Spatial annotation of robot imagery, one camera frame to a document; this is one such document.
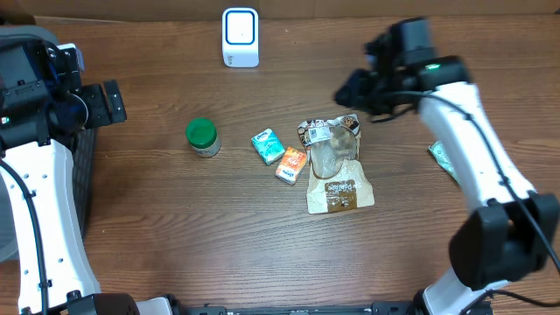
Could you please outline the teal wet wipes pack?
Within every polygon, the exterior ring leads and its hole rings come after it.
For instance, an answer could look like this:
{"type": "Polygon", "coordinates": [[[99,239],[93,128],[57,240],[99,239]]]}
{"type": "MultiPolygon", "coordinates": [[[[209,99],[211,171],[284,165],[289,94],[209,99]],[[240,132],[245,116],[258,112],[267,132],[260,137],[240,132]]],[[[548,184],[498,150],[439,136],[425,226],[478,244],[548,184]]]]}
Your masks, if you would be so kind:
{"type": "Polygon", "coordinates": [[[436,141],[433,145],[429,147],[429,152],[435,158],[437,163],[446,171],[448,172],[451,177],[459,183],[459,177],[452,165],[451,160],[448,158],[445,148],[443,144],[439,141],[436,141]]]}

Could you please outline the brown white snack pouch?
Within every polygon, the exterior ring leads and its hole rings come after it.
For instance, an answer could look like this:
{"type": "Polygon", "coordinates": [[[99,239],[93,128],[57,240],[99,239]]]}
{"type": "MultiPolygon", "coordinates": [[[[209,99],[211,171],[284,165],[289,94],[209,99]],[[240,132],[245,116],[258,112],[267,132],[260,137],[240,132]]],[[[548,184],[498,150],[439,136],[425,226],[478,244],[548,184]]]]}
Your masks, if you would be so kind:
{"type": "Polygon", "coordinates": [[[309,214],[329,214],[375,203],[372,185],[359,161],[361,124],[357,115],[301,122],[297,134],[308,155],[309,214]]]}

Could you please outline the orange Kleenex tissue pack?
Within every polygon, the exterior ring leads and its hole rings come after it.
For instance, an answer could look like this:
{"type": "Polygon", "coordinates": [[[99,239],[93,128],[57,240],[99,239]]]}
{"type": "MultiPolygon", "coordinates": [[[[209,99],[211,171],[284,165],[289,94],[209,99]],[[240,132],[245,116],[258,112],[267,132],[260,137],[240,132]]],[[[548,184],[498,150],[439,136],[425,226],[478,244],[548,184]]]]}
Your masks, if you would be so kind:
{"type": "Polygon", "coordinates": [[[307,155],[305,152],[296,150],[292,147],[283,154],[283,158],[276,168],[275,175],[282,181],[295,185],[300,172],[304,169],[307,162],[307,155]]]}

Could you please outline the green lid jar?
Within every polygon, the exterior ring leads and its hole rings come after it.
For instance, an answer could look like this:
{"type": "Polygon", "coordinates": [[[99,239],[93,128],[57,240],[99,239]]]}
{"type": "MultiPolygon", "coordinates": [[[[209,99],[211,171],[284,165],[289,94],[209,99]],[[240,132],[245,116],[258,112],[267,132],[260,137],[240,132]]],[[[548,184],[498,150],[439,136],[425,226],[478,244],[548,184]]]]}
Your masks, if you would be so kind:
{"type": "Polygon", "coordinates": [[[186,129],[185,136],[194,152],[202,158],[215,156],[221,148],[218,131],[212,121],[204,117],[191,120],[186,129]]]}

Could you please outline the teal Kleenex tissue pack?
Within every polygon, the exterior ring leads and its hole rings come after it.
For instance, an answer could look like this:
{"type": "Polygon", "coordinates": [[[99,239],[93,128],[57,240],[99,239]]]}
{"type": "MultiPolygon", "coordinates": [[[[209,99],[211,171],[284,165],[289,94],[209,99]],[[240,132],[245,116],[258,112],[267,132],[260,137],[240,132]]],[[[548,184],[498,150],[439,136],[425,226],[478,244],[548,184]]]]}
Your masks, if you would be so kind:
{"type": "Polygon", "coordinates": [[[266,165],[272,165],[285,153],[284,146],[272,129],[253,136],[251,142],[266,165]]]}

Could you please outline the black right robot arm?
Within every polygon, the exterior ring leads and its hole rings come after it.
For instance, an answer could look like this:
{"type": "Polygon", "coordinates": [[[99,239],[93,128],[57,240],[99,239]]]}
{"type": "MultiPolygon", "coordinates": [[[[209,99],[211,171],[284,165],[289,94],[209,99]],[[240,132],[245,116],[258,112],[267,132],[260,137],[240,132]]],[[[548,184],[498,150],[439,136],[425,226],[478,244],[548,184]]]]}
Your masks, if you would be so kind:
{"type": "Polygon", "coordinates": [[[450,268],[418,291],[409,314],[488,314],[491,298],[557,263],[559,202],[540,194],[505,152],[464,61],[441,56],[427,19],[392,24],[368,42],[369,69],[336,92],[342,106],[385,123],[409,111],[444,146],[466,197],[468,217],[449,244],[450,268]]]}

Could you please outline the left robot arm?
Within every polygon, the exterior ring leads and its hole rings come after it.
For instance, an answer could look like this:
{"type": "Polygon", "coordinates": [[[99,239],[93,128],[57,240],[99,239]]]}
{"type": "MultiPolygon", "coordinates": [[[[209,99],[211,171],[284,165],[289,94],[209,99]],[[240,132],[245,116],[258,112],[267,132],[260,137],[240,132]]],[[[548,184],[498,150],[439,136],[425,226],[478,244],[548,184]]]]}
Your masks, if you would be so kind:
{"type": "Polygon", "coordinates": [[[1,177],[16,231],[21,314],[172,314],[168,297],[104,293],[75,208],[78,132],[126,120],[118,84],[81,83],[75,45],[7,31],[1,37],[1,177]]]}

